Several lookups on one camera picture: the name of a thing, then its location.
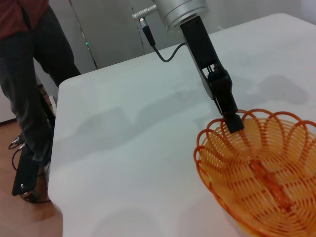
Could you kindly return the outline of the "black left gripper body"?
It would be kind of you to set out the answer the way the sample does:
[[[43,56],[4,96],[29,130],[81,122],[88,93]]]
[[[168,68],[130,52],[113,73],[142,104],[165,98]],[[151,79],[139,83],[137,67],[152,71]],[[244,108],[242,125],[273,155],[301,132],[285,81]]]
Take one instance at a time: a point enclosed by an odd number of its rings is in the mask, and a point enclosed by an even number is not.
[[[208,76],[211,75],[215,79],[218,79],[219,76],[211,70],[211,66],[214,65],[215,70],[219,72],[223,72],[224,67],[217,56],[204,23],[200,17],[194,17],[182,23],[180,28],[206,93],[213,99],[214,95]]]

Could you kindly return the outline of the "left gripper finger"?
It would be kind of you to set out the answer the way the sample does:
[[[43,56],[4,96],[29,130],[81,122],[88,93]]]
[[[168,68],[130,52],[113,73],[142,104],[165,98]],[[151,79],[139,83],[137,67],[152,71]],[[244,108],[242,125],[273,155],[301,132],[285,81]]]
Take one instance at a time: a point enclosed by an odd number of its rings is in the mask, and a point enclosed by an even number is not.
[[[230,133],[244,129],[240,116],[237,114],[237,105],[232,94],[232,80],[226,70],[209,73],[207,82],[213,100],[223,116]]]

